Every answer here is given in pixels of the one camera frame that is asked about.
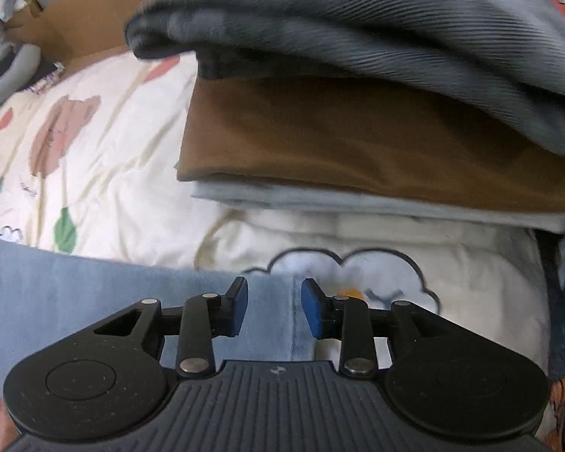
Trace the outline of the folded camouflage cloth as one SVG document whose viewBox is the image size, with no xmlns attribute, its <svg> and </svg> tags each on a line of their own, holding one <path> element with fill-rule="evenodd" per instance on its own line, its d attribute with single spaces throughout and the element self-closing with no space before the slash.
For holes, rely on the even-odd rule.
<svg viewBox="0 0 565 452">
<path fill-rule="evenodd" d="M 387 79 L 565 156 L 565 17 L 550 0 L 149 0 L 125 39 L 141 59 L 194 52 L 204 79 Z"/>
</svg>

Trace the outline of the folded brown white clothes stack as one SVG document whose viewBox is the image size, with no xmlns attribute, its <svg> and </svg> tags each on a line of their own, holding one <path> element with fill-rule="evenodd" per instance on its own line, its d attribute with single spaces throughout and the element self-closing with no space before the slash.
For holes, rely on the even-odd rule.
<svg viewBox="0 0 565 452">
<path fill-rule="evenodd" d="M 380 79 L 199 79 L 178 177 L 213 176 L 565 214 L 565 158 L 469 105 Z"/>
</svg>

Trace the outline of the cream bear print bedsheet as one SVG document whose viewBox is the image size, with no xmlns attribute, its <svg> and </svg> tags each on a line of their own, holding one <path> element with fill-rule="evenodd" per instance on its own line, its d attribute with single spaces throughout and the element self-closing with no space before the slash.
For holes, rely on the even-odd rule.
<svg viewBox="0 0 565 452">
<path fill-rule="evenodd" d="M 550 321 L 533 237 L 198 199 L 176 178 L 195 79 L 191 56 L 125 54 L 12 96 L 0 107 L 0 239 L 146 267 L 291 275 L 301 287 L 314 279 L 370 307 L 376 373 L 343 376 L 340 342 L 312 337 L 311 360 L 217 361 L 214 351 L 217 373 L 180 377 L 185 302 L 142 299 L 11 368 L 0 451 L 542 450 Z"/>
</svg>

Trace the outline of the black garment inside neck pillow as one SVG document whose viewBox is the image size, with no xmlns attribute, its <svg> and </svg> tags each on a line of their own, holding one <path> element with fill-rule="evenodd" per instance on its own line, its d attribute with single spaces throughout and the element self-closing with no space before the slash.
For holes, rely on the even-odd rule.
<svg viewBox="0 0 565 452">
<path fill-rule="evenodd" d="M 16 57 L 16 53 L 13 50 L 10 50 L 9 53 L 0 61 L 0 79 L 8 72 L 8 70 L 14 69 L 14 60 Z M 49 76 L 53 76 L 54 73 L 63 72 L 64 66 L 61 65 L 59 62 L 49 62 L 47 59 L 42 57 L 40 59 L 40 66 L 31 78 L 20 88 L 17 89 L 17 92 L 23 91 L 28 89 L 42 79 L 47 79 Z"/>
</svg>

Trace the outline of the brown cardboard barrier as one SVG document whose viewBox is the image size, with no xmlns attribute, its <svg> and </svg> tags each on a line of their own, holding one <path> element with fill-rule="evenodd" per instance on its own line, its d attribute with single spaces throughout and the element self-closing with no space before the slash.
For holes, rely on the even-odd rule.
<svg viewBox="0 0 565 452">
<path fill-rule="evenodd" d="M 55 0 L 35 17 L 24 10 L 7 36 L 40 47 L 64 75 L 127 51 L 125 23 L 146 0 Z"/>
</svg>

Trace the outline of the light blue denim pants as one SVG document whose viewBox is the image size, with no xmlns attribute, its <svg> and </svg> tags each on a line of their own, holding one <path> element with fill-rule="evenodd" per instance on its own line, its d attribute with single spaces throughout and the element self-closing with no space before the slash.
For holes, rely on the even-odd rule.
<svg viewBox="0 0 565 452">
<path fill-rule="evenodd" d="M 43 251 L 0 239 L 0 391 L 11 368 L 89 324 L 154 298 L 179 306 L 226 292 L 229 272 L 146 267 Z M 214 343 L 217 361 L 298 361 L 315 341 L 301 308 L 298 279 L 253 273 L 238 337 Z"/>
</svg>

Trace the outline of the grey neck pillow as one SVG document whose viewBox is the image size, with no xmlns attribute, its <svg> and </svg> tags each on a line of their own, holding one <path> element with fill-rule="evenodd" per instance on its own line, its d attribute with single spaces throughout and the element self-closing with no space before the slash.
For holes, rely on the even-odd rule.
<svg viewBox="0 0 565 452">
<path fill-rule="evenodd" d="M 24 88 L 40 67 L 40 48 L 33 44 L 0 45 L 0 106 Z"/>
</svg>

